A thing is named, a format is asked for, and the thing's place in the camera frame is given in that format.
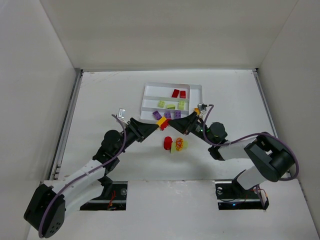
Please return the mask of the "light green square lego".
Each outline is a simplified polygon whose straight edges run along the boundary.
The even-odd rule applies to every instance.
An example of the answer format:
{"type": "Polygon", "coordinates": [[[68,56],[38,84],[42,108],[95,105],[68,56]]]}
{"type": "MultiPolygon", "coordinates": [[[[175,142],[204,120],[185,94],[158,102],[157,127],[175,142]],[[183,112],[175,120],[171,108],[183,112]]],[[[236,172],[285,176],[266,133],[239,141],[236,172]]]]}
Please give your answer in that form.
{"type": "Polygon", "coordinates": [[[165,101],[163,101],[163,100],[160,100],[159,102],[158,102],[158,104],[157,104],[157,107],[158,108],[164,108],[165,107],[165,104],[166,104],[166,102],[165,101]]]}

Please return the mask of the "orange patterned lego piece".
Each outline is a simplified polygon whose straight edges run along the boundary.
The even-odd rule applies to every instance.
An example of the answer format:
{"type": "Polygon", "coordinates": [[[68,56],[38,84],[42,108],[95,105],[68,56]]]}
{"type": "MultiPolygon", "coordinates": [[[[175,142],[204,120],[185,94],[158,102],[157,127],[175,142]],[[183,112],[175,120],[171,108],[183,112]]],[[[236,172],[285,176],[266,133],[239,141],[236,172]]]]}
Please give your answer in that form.
{"type": "Polygon", "coordinates": [[[178,152],[187,149],[188,146],[188,141],[184,140],[182,137],[178,137],[175,141],[175,150],[178,152]]]}

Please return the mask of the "light green lego piece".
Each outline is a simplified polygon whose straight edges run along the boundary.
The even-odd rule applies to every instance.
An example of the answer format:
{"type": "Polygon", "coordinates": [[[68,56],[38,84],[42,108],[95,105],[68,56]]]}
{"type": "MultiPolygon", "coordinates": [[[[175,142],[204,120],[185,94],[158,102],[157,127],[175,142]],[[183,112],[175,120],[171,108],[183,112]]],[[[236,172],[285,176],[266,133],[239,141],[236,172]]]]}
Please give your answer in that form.
{"type": "Polygon", "coordinates": [[[183,111],[185,109],[185,101],[179,101],[177,105],[177,109],[183,111]]]}

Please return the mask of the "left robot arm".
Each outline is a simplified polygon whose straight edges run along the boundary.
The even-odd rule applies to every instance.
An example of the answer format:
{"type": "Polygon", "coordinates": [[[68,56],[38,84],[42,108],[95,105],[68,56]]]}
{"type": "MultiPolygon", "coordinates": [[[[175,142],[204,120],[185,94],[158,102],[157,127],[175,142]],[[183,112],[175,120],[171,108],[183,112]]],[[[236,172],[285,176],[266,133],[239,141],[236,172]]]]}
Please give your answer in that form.
{"type": "Polygon", "coordinates": [[[134,118],[121,127],[122,131],[112,129],[105,133],[97,153],[81,169],[63,181],[52,185],[42,183],[36,188],[23,218],[37,230],[39,238],[53,236],[64,223],[75,197],[92,183],[105,183],[107,174],[119,163],[119,155],[159,128],[157,124],[142,123],[134,118]]]}

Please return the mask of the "light green wedge lego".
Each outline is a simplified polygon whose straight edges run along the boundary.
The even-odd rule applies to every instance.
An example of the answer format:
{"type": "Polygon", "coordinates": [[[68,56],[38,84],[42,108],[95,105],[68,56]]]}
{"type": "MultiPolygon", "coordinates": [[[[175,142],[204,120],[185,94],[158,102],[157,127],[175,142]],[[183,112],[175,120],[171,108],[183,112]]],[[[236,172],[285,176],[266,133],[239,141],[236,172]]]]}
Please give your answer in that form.
{"type": "Polygon", "coordinates": [[[166,106],[167,109],[171,109],[171,110],[175,110],[176,109],[176,106],[174,104],[168,104],[166,106]]]}

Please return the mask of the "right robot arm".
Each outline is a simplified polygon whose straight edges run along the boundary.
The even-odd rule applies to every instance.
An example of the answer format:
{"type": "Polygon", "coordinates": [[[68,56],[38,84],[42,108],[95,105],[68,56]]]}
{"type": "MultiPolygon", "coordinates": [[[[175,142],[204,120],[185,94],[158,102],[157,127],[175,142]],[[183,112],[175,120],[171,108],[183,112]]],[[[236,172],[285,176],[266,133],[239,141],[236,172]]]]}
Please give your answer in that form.
{"type": "Polygon", "coordinates": [[[233,142],[220,122],[207,126],[196,112],[187,117],[169,120],[168,124],[183,135],[190,133],[210,144],[212,158],[218,161],[249,159],[253,166],[239,173],[231,181],[231,189],[242,194],[265,181],[278,182],[297,158],[283,142],[267,132],[254,133],[233,142]]]}

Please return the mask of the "purple tan lego piece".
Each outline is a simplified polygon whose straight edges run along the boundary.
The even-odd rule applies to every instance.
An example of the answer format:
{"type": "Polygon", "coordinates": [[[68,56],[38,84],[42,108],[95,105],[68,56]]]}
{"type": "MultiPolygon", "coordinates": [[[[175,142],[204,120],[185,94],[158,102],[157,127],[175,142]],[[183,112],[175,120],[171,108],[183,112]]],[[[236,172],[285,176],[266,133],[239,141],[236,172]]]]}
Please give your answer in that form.
{"type": "Polygon", "coordinates": [[[172,119],[171,112],[169,112],[169,111],[165,112],[163,116],[164,116],[166,119],[172,119]]]}

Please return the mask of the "small red lego brick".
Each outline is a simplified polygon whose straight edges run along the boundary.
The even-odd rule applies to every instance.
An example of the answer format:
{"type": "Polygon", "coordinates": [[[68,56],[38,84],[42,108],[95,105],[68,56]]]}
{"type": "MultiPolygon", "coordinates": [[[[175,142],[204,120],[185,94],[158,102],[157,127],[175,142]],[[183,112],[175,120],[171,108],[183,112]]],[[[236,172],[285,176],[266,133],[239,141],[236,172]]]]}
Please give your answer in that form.
{"type": "Polygon", "coordinates": [[[185,91],[185,90],[181,90],[181,91],[179,92],[179,97],[180,97],[181,99],[185,99],[185,98],[186,98],[186,91],[185,91]]]}

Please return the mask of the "purple rounded lego piece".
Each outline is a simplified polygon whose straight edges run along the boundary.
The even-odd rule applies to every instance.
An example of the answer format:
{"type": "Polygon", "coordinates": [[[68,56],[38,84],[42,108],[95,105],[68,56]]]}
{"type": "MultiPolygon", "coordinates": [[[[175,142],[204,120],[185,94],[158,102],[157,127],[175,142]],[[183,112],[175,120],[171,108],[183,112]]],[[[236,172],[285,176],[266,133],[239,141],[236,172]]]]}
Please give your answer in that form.
{"type": "Polygon", "coordinates": [[[180,119],[182,117],[182,112],[180,110],[176,110],[174,112],[174,118],[175,119],[180,119]]]}

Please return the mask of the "purple patterned lego brick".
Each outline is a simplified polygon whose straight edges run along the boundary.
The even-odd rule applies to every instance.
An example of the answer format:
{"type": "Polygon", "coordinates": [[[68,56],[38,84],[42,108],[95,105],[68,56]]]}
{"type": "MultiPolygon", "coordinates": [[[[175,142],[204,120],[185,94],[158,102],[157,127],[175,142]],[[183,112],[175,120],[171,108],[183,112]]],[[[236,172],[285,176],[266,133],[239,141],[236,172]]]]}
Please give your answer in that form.
{"type": "Polygon", "coordinates": [[[161,114],[156,110],[152,113],[152,115],[154,116],[154,118],[158,121],[162,118],[161,114]]]}

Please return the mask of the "light green curved lego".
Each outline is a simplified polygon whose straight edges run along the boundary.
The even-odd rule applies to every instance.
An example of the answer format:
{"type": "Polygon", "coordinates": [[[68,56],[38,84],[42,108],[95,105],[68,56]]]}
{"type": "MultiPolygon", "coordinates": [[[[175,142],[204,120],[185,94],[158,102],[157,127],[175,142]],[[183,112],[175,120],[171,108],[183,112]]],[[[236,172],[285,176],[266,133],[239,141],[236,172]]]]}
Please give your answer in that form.
{"type": "Polygon", "coordinates": [[[173,143],[171,144],[170,153],[173,154],[173,153],[176,152],[176,151],[177,151],[177,146],[176,146],[176,143],[173,142],[173,143]]]}

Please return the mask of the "dark red lego brick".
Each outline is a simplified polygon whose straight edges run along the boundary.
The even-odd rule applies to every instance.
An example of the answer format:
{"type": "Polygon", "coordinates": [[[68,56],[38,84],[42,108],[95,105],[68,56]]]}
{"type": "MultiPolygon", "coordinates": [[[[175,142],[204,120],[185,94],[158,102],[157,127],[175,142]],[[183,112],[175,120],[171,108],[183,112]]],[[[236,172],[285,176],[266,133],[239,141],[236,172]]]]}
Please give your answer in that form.
{"type": "Polygon", "coordinates": [[[171,119],[169,118],[169,119],[166,119],[161,125],[160,125],[160,130],[161,131],[164,131],[168,126],[169,126],[169,121],[170,121],[171,119]]]}

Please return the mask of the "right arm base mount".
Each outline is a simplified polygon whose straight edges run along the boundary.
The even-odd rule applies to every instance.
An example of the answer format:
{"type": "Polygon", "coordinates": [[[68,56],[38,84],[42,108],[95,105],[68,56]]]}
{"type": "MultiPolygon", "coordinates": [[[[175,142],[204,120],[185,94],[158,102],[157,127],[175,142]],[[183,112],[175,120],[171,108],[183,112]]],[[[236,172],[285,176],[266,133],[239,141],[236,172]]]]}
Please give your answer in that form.
{"type": "Polygon", "coordinates": [[[219,210],[267,210],[270,201],[259,184],[244,189],[236,179],[215,181],[215,195],[219,210]]]}

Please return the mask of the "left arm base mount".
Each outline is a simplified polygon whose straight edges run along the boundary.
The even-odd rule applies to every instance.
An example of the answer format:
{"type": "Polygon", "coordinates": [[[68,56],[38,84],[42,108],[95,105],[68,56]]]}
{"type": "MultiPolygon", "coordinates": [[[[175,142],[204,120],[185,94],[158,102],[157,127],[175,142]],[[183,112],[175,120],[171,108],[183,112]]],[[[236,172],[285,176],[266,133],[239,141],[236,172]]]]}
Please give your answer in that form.
{"type": "Polygon", "coordinates": [[[80,207],[81,211],[125,211],[128,182],[113,181],[105,176],[98,180],[103,186],[101,194],[80,207]]]}

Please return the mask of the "yellow striped lego brick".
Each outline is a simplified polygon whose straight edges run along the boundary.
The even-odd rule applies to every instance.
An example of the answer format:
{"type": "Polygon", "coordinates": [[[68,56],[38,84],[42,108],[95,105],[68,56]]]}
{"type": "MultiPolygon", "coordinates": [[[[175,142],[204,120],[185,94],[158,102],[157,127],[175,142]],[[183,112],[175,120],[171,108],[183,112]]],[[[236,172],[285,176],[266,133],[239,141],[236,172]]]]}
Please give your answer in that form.
{"type": "Polygon", "coordinates": [[[194,111],[196,112],[196,114],[199,116],[201,114],[200,110],[196,107],[194,108],[194,111]]]}

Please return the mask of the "red rounded lego brick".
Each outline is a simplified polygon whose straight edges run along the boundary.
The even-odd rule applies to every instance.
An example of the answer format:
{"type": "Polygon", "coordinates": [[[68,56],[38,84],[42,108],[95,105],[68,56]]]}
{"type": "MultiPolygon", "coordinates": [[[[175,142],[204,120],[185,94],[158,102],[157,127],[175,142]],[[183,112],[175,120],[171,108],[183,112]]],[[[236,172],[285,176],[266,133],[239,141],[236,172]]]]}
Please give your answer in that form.
{"type": "Polygon", "coordinates": [[[167,151],[171,150],[171,148],[172,148],[172,142],[173,142],[172,138],[171,138],[170,136],[166,136],[166,137],[164,138],[163,148],[164,148],[165,150],[167,150],[167,151]]]}

